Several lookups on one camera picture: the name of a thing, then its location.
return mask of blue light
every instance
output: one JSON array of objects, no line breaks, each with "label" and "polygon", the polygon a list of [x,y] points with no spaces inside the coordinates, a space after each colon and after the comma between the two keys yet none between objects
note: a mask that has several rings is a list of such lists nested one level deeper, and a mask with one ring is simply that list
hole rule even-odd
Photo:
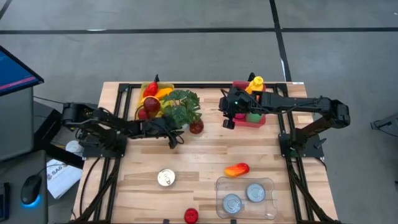
[{"label": "blue light", "polygon": [[28,205],[24,204],[21,202],[22,208],[36,208],[41,202],[41,197],[40,195],[37,196],[36,200]]}]

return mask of red basket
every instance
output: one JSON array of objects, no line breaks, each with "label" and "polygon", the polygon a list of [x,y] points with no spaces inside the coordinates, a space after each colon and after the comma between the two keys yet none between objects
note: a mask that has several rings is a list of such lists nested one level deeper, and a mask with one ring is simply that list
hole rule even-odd
[{"label": "red basket", "polygon": [[[238,87],[242,90],[245,90],[246,87],[248,87],[249,83],[250,82],[234,81],[234,82],[232,82],[232,86]],[[265,86],[265,84],[263,84],[263,85],[264,85],[264,87],[262,88],[262,91],[266,91],[266,86]],[[258,122],[258,123],[247,122],[246,116],[243,119],[234,118],[233,121],[235,122],[235,125],[237,125],[237,126],[260,128],[261,126],[263,126],[266,123],[266,116],[262,115],[260,122]]]}]

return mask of computer mouse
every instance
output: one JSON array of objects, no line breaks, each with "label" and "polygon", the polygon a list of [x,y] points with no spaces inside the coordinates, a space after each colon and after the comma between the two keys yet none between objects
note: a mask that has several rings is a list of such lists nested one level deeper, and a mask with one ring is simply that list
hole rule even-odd
[{"label": "computer mouse", "polygon": [[42,178],[39,175],[28,177],[21,189],[21,201],[25,205],[30,205],[36,201],[39,196]]}]

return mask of tin can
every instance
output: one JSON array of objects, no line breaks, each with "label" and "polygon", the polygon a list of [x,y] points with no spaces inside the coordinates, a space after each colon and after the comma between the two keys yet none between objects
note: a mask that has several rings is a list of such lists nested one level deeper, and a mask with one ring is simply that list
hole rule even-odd
[{"label": "tin can", "polygon": [[164,169],[159,172],[157,175],[157,181],[161,186],[170,186],[174,183],[175,174],[170,169]]}]

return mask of red plastic lid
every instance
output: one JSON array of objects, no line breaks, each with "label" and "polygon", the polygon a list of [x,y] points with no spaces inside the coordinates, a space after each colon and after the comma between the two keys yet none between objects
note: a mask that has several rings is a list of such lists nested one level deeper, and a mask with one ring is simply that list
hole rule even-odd
[{"label": "red plastic lid", "polygon": [[187,211],[185,211],[184,215],[184,220],[188,224],[194,224],[198,221],[199,214],[198,211],[194,208],[188,208]]}]

